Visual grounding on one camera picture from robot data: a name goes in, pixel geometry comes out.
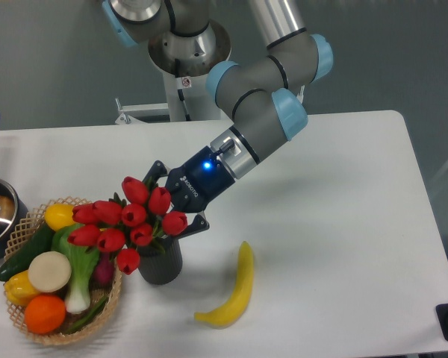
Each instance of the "banana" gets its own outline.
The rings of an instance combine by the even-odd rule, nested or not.
[[[236,322],[247,308],[254,281],[254,256],[250,245],[244,241],[237,258],[237,277],[229,299],[210,312],[196,312],[194,319],[215,327],[226,327]]]

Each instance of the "tulip bouquet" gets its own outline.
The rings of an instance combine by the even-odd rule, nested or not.
[[[120,271],[132,273],[140,265],[139,246],[164,252],[161,240],[177,236],[187,227],[184,213],[170,210],[171,195],[153,180],[146,183],[126,177],[122,182],[125,199],[117,193],[109,201],[95,201],[73,208],[73,220],[84,226],[68,236],[79,246],[96,246],[116,258]]]

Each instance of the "light blue joint cap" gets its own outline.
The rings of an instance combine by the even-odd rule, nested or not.
[[[219,86],[219,82],[223,75],[227,72],[228,69],[234,66],[239,66],[237,63],[233,61],[223,61],[219,62],[215,65],[212,70],[208,74],[208,78],[206,80],[206,90],[214,98],[214,101],[217,102],[217,86]]]
[[[330,72],[334,65],[334,54],[330,44],[326,38],[319,34],[311,35],[317,44],[317,51],[319,52],[319,65],[317,67],[317,73],[315,74],[314,81],[325,76]]]
[[[272,100],[285,136],[290,141],[307,125],[307,112],[297,97],[288,89],[281,88],[273,92]]]
[[[121,25],[117,17],[114,15],[114,12],[111,10],[111,6],[108,3],[108,0],[104,0],[102,3],[103,10],[105,11],[106,17],[110,21],[113,26],[114,32],[118,35],[119,40],[125,47],[136,46],[137,43],[134,41],[131,36],[126,32],[124,27]]]

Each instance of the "fruit basket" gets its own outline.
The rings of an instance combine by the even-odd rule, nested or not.
[[[65,199],[51,200],[47,204],[42,204],[40,207],[33,209],[27,214],[27,216],[20,221],[15,227],[15,231],[10,235],[10,239],[7,243],[7,249],[5,250],[5,260],[8,260],[17,250],[19,250],[34,234],[34,232],[44,222],[44,213],[48,206],[52,204],[87,204],[88,200],[82,198],[68,197]],[[40,343],[42,345],[67,345],[69,343],[82,340],[91,334],[98,331],[108,319],[113,315],[114,310],[119,301],[119,294],[121,292],[122,272],[116,267],[113,276],[113,282],[107,287],[102,287],[97,283],[90,284],[90,297],[91,306],[93,307],[104,296],[108,297],[103,310],[86,326],[82,327],[79,331],[71,334],[65,334],[66,330],[71,327],[77,320],[86,315],[87,311],[79,315],[66,314],[64,323],[55,331],[48,334],[35,334],[28,331],[25,324],[25,308],[12,304],[7,300],[7,311],[10,315],[10,320],[13,322],[13,326],[18,328],[20,332],[24,333],[26,338],[31,341]]]

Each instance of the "warning sticker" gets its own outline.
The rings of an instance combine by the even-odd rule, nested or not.
[[[176,78],[176,86],[178,87],[178,90],[185,90],[187,88],[191,88],[193,86],[193,83],[191,82],[191,77],[179,77]]]

